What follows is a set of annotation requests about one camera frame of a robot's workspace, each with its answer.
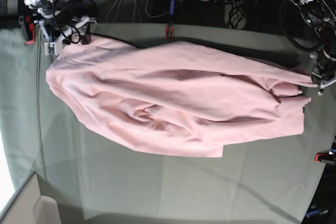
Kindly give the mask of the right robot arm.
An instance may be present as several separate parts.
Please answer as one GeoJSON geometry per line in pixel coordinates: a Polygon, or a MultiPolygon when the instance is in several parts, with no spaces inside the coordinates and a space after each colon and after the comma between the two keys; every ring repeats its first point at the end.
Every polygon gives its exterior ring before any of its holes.
{"type": "Polygon", "coordinates": [[[96,22],[97,6],[94,0],[23,0],[35,14],[50,47],[57,44],[87,45],[91,41],[90,24],[96,22]]]}

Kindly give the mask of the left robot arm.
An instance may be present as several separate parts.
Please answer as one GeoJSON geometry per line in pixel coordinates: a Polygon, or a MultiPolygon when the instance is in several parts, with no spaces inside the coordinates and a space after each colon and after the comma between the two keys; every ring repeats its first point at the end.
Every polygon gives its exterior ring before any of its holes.
{"type": "Polygon", "coordinates": [[[314,65],[312,79],[318,84],[318,96],[335,84],[335,0],[283,0],[279,6],[279,21],[286,38],[300,51],[310,53],[314,65]],[[288,4],[298,9],[304,23],[314,29],[319,40],[312,47],[299,44],[285,25],[288,4]]]}

